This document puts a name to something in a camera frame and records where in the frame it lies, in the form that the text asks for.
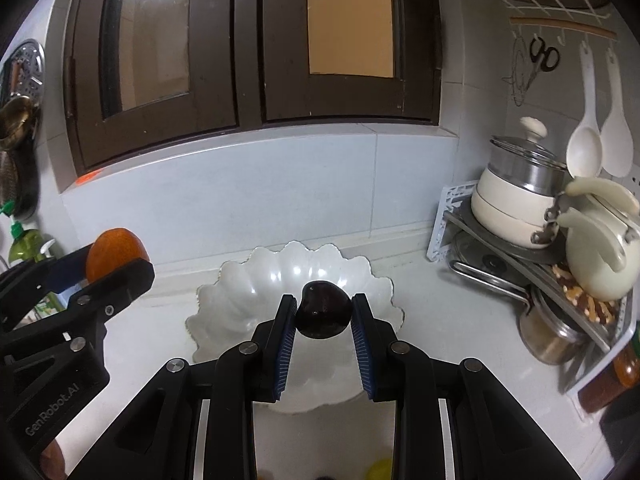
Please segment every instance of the white lid knob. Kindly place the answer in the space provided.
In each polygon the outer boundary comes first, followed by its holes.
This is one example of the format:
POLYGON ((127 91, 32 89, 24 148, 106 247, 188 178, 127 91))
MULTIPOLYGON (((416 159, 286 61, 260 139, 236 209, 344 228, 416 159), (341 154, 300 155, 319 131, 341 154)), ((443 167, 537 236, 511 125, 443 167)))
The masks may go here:
POLYGON ((520 124, 527 131, 527 140, 538 143, 546 137, 546 126, 533 117, 521 117, 520 124))

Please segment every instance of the dish soap bottle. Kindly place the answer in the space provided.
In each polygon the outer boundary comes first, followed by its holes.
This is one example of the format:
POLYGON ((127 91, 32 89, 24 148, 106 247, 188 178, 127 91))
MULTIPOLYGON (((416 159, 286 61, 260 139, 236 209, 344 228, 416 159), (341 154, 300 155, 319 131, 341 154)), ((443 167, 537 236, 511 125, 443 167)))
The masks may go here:
MULTIPOLYGON (((9 249, 8 263, 10 267, 14 267, 23 261, 35 260, 39 262, 46 258, 46 256, 40 252, 40 249, 44 245, 44 240, 42 239, 40 231, 37 229, 25 230, 20 222, 14 221, 11 225, 11 236, 14 238, 14 243, 9 249)), ((36 316, 40 318, 62 312, 64 309, 58 297, 53 292, 50 292, 42 298, 34 308, 36 316)))

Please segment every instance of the stainless steel saucepan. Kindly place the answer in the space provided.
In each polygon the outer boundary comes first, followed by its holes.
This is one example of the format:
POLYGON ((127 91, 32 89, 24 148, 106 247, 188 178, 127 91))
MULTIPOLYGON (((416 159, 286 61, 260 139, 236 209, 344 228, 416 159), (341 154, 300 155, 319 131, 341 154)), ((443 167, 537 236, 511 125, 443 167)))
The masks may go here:
POLYGON ((518 330, 524 345, 539 361, 548 365, 565 363, 589 340, 577 323, 536 286, 516 285, 459 260, 449 266, 460 276, 526 306, 518 318, 518 330))

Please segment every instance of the orange fruit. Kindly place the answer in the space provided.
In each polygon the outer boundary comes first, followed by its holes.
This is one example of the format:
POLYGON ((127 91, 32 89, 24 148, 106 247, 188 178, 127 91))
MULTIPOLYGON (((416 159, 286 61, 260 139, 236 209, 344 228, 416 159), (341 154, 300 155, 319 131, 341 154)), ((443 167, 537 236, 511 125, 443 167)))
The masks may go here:
POLYGON ((85 263, 86 278, 93 283, 136 258, 149 261, 140 239, 122 227, 109 229, 98 236, 89 249, 85 263))

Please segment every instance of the black scissors handle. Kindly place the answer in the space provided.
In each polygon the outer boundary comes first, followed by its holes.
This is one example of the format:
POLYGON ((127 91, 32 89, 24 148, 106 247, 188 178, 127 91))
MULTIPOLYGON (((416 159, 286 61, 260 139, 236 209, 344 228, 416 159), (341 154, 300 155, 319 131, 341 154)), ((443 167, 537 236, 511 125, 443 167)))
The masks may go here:
POLYGON ((536 36, 531 40, 529 44, 529 57, 531 58, 531 62, 534 65, 540 67, 542 72, 551 72, 556 69, 556 67, 560 64, 560 52, 556 47, 550 46, 546 47, 545 40, 536 36), (540 47, 534 52, 534 46, 536 43, 540 43, 540 47), (553 64, 549 64, 549 58, 552 54, 556 54, 556 62, 553 64))

